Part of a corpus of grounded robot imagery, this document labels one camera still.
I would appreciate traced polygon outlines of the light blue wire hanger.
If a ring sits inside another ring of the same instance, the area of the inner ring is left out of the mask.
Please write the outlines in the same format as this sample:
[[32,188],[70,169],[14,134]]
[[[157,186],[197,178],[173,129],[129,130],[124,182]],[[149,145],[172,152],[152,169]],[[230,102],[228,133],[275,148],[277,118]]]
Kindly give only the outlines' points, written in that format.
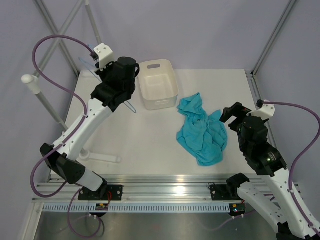
[[[101,83],[102,80],[100,77],[94,73],[94,70],[96,69],[95,66],[87,61],[85,61],[83,58],[79,57],[78,60],[83,64],[83,66]],[[124,105],[129,108],[134,114],[137,114],[137,110],[135,107],[127,100],[124,102]]]

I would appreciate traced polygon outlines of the turquoise t shirt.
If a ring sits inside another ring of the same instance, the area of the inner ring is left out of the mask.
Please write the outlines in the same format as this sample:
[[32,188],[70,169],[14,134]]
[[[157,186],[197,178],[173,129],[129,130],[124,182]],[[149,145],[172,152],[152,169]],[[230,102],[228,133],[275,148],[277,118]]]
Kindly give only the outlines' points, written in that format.
[[184,116],[184,123],[176,133],[176,140],[196,159],[198,166],[210,167],[222,162],[228,145],[227,130],[220,121],[222,111],[207,114],[198,92],[182,98],[177,112]]

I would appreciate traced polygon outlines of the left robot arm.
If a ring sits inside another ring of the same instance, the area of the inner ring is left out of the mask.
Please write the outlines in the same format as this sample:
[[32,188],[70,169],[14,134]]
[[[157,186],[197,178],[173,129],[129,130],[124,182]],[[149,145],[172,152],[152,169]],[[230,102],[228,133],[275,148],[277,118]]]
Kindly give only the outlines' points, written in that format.
[[45,143],[40,148],[50,170],[68,184],[82,186],[83,192],[91,194],[95,200],[108,195],[108,183],[77,159],[96,129],[132,98],[139,72],[139,64],[131,57],[120,57],[108,63],[103,71],[98,70],[96,73],[102,82],[91,93],[84,113],[53,144]]

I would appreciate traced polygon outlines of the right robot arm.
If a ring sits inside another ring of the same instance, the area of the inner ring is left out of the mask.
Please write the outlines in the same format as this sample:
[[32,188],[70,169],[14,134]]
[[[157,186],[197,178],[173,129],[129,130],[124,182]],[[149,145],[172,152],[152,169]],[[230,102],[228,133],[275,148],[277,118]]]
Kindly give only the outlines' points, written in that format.
[[266,122],[273,117],[277,102],[257,101],[257,110],[236,102],[223,109],[220,121],[236,132],[239,149],[247,164],[261,177],[277,201],[274,204],[243,173],[211,183],[208,188],[214,201],[243,201],[264,218],[278,240],[318,240],[320,222],[313,216],[293,183],[293,168],[288,168],[281,153],[268,143]]

